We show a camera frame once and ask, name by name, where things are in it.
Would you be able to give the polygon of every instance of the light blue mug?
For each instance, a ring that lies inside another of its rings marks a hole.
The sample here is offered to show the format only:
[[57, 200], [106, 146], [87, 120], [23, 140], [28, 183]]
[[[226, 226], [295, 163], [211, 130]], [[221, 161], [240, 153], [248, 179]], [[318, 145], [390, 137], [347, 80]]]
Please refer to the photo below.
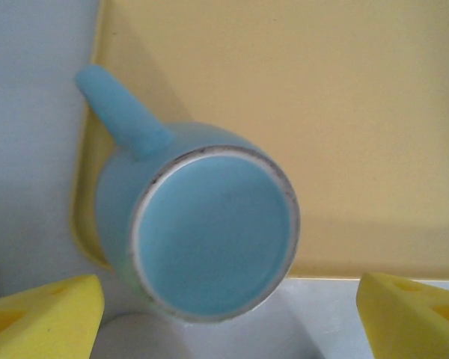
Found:
[[283, 171], [223, 129], [160, 123], [101, 67], [84, 68], [76, 84], [117, 143], [95, 214], [120, 279], [190, 322], [220, 322], [266, 299], [299, 239], [299, 207]]

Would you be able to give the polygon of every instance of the mug rim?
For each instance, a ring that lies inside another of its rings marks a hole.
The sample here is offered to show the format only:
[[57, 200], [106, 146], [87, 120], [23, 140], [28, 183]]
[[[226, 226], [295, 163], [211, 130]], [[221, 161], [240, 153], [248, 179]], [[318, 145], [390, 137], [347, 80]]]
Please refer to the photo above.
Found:
[[[274, 273], [273, 279], [264, 286], [263, 290], [260, 291], [260, 294], [246, 305], [243, 305], [236, 310], [219, 315], [208, 316], [187, 313], [186, 311], [171, 306], [160, 298], [160, 295], [153, 289], [153, 285], [147, 279], [144, 266], [140, 265], [141, 252], [139, 250], [139, 229], [141, 219], [144, 216], [147, 206], [154, 194], [159, 190], [161, 184], [163, 184], [170, 176], [179, 171], [182, 167], [192, 162], [214, 156], [237, 157], [252, 162], [261, 169], [265, 170], [265, 172], [268, 173], [273, 182], [280, 188], [284, 195], [287, 207], [290, 211], [291, 225], [289, 237], [290, 244], [287, 247], [281, 267], [279, 271]], [[276, 290], [281, 281], [286, 277], [291, 265], [293, 264], [299, 243], [300, 221], [301, 216], [299, 214], [299, 205], [293, 186], [283, 170], [268, 156], [265, 156], [256, 150], [241, 146], [211, 145], [200, 147], [173, 159], [168, 164], [163, 166], [158, 174], [152, 179], [149, 186], [143, 191], [143, 193], [141, 193], [132, 212], [132, 222], [130, 225], [131, 230], [129, 232], [129, 253], [132, 261], [132, 269], [142, 285], [142, 291], [146, 292], [145, 295], [155, 306], [157, 306], [160, 310], [163, 310], [169, 316], [177, 317], [187, 322], [222, 322], [254, 309], [263, 303]]]

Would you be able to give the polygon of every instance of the white table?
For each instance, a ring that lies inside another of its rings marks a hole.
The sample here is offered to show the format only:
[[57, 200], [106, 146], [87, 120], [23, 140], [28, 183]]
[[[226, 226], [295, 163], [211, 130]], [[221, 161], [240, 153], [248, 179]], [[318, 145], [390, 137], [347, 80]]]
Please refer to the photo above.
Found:
[[[88, 62], [96, 10], [97, 0], [0, 0], [0, 296], [97, 273], [107, 321], [143, 307], [82, 256], [68, 226], [83, 109], [72, 78]], [[175, 326], [196, 358], [371, 358], [357, 285], [286, 280], [232, 322]]]

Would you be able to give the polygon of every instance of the white rim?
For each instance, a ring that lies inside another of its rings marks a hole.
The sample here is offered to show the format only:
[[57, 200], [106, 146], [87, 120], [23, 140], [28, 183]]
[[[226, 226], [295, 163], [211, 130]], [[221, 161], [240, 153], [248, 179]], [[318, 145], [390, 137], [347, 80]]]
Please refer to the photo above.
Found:
[[[290, 217], [291, 217], [290, 246], [288, 247], [286, 255], [284, 257], [282, 268], [275, 275], [275, 278], [270, 283], [268, 283], [268, 285], [261, 293], [261, 295], [256, 297], [253, 301], [251, 301], [244, 307], [241, 307], [233, 312], [229, 312], [218, 316], [198, 316], [173, 308], [172, 306], [164, 302], [159, 297], [159, 295], [153, 290], [153, 286], [147, 279], [147, 275], [145, 274], [144, 269], [142, 268], [142, 266], [140, 266], [141, 254], [139, 250], [139, 227], [141, 223], [140, 219], [143, 218], [144, 212], [146, 211], [148, 204], [151, 201], [151, 198], [158, 191], [159, 187], [161, 186], [161, 184], [164, 183], [164, 181], [166, 181], [171, 175], [173, 175], [176, 171], [178, 171], [182, 167], [194, 161], [213, 156], [231, 156], [253, 162], [262, 169], [264, 169], [265, 172], [267, 172], [271, 176], [271, 178], [274, 179], [275, 184], [278, 185], [279, 188], [285, 194], [286, 202], [290, 210]], [[291, 264], [293, 263], [293, 259], [296, 254], [296, 248], [299, 240], [299, 228], [300, 228], [300, 215], [296, 194], [293, 190], [293, 187], [291, 186], [290, 181], [288, 180], [282, 169], [280, 169], [271, 159], [265, 157], [264, 155], [260, 154], [257, 151], [250, 150], [244, 147], [208, 146], [202, 147], [197, 150], [193, 150], [168, 163], [160, 170], [160, 172], [155, 176], [151, 184], [147, 187], [146, 191], [144, 191], [144, 193], [140, 196], [138, 204], [136, 205], [132, 216], [132, 224], [129, 238], [130, 244], [129, 253], [132, 258], [133, 269], [135, 270], [135, 273], [138, 275], [138, 278], [141, 281], [141, 285], [143, 286], [144, 291], [150, 296], [150, 299], [154, 302], [154, 304], [158, 308], [164, 310], [167, 314], [171, 316], [175, 316], [189, 322], [220, 322], [222, 320], [231, 319], [255, 308], [257, 305], [262, 303], [266, 298], [268, 298], [271, 295], [271, 293], [275, 291], [279, 283], [286, 277], [288, 271], [290, 270]]]

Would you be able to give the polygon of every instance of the yellow sponge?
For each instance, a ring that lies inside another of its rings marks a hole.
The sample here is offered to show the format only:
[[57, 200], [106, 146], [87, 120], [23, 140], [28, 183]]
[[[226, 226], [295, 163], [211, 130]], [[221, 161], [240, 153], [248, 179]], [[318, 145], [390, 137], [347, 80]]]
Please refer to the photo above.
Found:
[[0, 298], [0, 359], [89, 358], [103, 306], [95, 275]]
[[356, 301], [376, 359], [449, 359], [449, 290], [365, 274]]

